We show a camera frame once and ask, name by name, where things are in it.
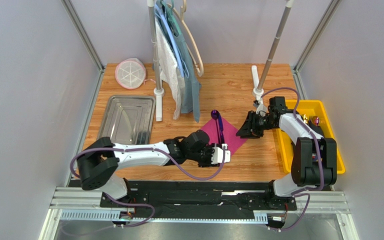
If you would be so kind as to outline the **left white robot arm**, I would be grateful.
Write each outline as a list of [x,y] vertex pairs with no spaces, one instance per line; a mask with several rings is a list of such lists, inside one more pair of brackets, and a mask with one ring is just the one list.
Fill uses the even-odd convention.
[[126,145],[101,137],[78,153],[72,163],[77,165],[73,174],[79,178],[84,191],[100,190],[115,200],[126,197],[130,187],[116,171],[139,166],[176,166],[185,161],[197,162],[199,167],[217,167],[219,173],[230,162],[231,154],[225,143],[210,143],[202,130],[189,136],[178,136],[154,144]]

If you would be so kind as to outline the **purple metal spoon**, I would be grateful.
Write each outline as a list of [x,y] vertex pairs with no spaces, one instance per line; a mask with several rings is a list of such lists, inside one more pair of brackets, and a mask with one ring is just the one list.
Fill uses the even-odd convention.
[[215,120],[219,144],[225,144],[223,118],[218,110],[211,111],[211,117]]

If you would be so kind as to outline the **pink paper napkin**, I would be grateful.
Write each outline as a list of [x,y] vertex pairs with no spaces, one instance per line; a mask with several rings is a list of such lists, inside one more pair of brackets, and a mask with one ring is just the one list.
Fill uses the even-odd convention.
[[[228,150],[233,156],[239,150],[239,148],[244,145],[244,143],[247,140],[245,138],[240,138],[239,136],[236,136],[238,129],[223,117],[221,117],[221,119],[222,119],[222,126],[223,126],[222,132],[224,136],[224,142],[227,144]],[[217,124],[214,119],[211,119],[206,124],[204,124],[201,127],[201,130],[207,133],[207,135],[209,136],[210,144],[219,143]]]

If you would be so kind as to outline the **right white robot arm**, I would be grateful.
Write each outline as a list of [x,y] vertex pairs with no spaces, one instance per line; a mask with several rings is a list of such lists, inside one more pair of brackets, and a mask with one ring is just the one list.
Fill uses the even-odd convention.
[[258,139],[265,130],[280,129],[294,143],[290,173],[274,180],[273,193],[278,197],[293,197],[306,190],[320,191],[337,181],[337,143],[333,138],[311,129],[297,114],[249,111],[236,136]]

